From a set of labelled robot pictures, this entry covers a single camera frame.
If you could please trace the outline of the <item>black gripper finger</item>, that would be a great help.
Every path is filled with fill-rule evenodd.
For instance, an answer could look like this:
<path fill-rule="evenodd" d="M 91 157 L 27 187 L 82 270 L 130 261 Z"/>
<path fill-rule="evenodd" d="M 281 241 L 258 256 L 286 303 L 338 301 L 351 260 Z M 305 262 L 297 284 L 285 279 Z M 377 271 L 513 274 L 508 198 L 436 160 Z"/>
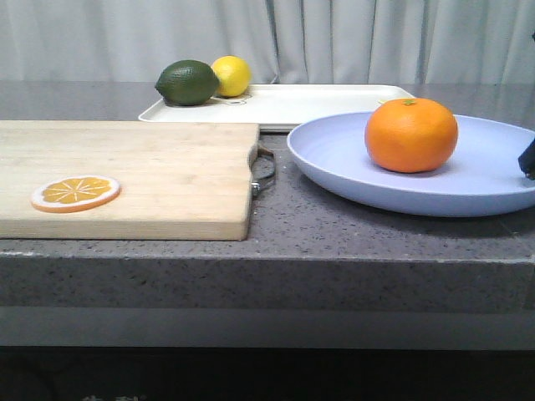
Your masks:
<path fill-rule="evenodd" d="M 517 158 L 521 172 L 529 179 L 535 179 L 535 140 Z"/>

